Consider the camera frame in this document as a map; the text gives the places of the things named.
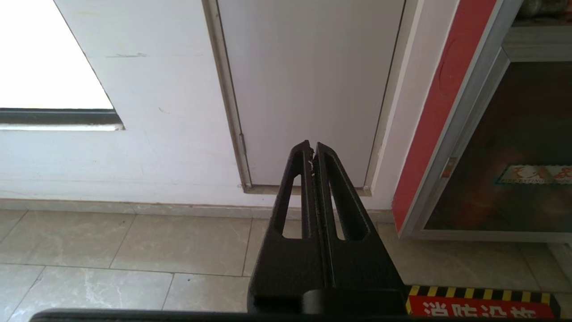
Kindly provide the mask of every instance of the bright window light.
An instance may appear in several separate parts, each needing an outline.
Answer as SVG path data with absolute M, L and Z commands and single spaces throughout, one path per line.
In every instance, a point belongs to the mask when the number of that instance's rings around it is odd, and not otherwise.
M 113 109 L 53 0 L 0 0 L 0 108 Z

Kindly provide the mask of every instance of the glass panel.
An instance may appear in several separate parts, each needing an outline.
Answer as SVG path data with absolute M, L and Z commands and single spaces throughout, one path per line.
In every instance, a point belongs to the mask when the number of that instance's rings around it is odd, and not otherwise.
M 512 63 L 425 229 L 572 232 L 572 62 Z
M 52 0 L 0 1 L 0 108 L 113 109 Z

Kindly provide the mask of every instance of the yellow and black warning tape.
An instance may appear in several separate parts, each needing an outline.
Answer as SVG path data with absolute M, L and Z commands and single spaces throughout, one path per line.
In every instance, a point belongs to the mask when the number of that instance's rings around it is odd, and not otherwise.
M 522 290 L 505 290 L 489 288 L 457 288 L 446 286 L 408 286 L 409 295 L 456 297 L 458 299 L 502 300 L 515 302 L 532 302 L 548 304 L 555 317 L 562 317 L 560 304 L 551 293 L 527 292 Z M 412 314 L 409 298 L 406 303 L 407 313 Z

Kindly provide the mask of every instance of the baseboard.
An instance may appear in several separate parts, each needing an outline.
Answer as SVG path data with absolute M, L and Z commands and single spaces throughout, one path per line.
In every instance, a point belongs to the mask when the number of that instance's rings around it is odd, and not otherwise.
M 183 215 L 195 217 L 270 218 L 271 207 L 187 205 L 176 203 L 130 203 L 40 199 L 0 199 L 0 209 L 78 211 L 83 213 Z M 391 210 L 368 210 L 373 222 L 394 222 Z M 301 209 L 288 209 L 288 219 L 300 219 Z

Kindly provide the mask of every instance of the red panel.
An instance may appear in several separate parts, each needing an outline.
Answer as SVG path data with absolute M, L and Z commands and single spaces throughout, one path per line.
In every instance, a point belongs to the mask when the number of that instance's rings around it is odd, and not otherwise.
M 409 302 L 414 316 L 554 319 L 550 306 L 545 303 L 434 296 L 409 296 Z
M 401 230 L 496 0 L 460 0 L 393 200 Z

